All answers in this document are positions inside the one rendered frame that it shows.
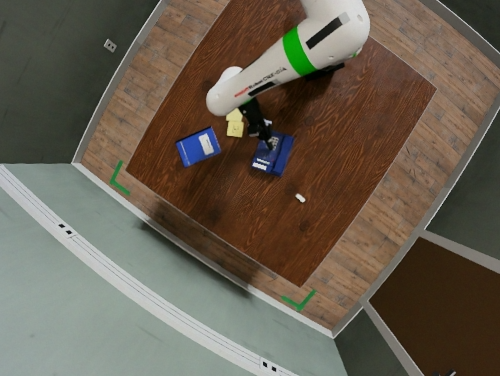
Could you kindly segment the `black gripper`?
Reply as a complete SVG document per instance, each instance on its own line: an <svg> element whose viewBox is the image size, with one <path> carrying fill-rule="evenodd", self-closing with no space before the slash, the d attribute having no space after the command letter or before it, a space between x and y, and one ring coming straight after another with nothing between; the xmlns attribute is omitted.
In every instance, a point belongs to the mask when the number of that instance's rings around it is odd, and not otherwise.
<svg viewBox="0 0 500 376"><path fill-rule="evenodd" d="M269 150L273 150L273 144L272 142L270 142L271 140L271 137L272 137L272 130L271 130L271 120L267 121L264 117L263 117L263 114L259 109L257 109L254 113L250 114L250 115L247 115L245 116L247 122L250 124L253 124L253 123L256 123L258 122L259 126L262 127L262 130L261 132L259 133L259 136L256 136L260 141L263 140L263 142L266 143L267 147L269 148ZM266 126L267 126L267 130L265 128L265 123L266 123ZM248 125L248 126L249 126ZM268 131L268 133L267 133Z"/></svg>

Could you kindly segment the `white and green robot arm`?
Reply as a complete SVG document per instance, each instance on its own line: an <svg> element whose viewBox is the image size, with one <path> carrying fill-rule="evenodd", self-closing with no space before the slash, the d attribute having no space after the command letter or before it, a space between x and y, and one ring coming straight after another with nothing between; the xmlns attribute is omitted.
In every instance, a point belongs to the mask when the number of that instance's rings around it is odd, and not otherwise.
<svg viewBox="0 0 500 376"><path fill-rule="evenodd" d="M260 93L317 70L332 70L359 54L370 29L362 0L300 2L304 21L244 69L223 72L206 97L211 113L226 116L238 108L241 115L250 115L260 106Z"/></svg>

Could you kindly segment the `blue notebook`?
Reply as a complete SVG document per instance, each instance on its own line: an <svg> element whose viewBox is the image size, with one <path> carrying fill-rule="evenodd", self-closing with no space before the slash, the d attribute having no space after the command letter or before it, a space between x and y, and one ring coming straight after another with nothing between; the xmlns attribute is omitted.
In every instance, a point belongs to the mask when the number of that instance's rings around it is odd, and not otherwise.
<svg viewBox="0 0 500 376"><path fill-rule="evenodd" d="M221 153L212 126L175 142L185 167Z"/></svg>

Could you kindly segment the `blue desk phone body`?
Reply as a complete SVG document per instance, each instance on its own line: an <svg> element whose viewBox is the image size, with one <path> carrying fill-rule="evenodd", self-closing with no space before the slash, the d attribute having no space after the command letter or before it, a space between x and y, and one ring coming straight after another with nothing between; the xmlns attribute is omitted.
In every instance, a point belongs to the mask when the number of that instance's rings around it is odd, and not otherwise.
<svg viewBox="0 0 500 376"><path fill-rule="evenodd" d="M277 160L276 158L278 158L278 156L279 156L279 153L281 150L280 146L282 144L282 141L283 141L285 134L272 130L272 135L273 136L272 136L271 142L274 146L273 150L269 150L266 143L264 143L263 141L259 141L259 144L258 144L256 153L255 153L254 159L252 161L251 167L258 169L258 170L261 170L261 171L264 171L264 172L267 172L267 173L270 173L270 174L273 174L273 175L276 175L276 176L279 176L279 177L282 177L284 169L285 169L284 167L286 165L284 165L281 174L273 172L273 168L275 165L275 161ZM288 160L288 157L290 155L294 140L295 140L295 138L293 137L293 140L292 140L292 143L290 146L290 150L288 150L285 164L287 163L287 160Z"/></svg>

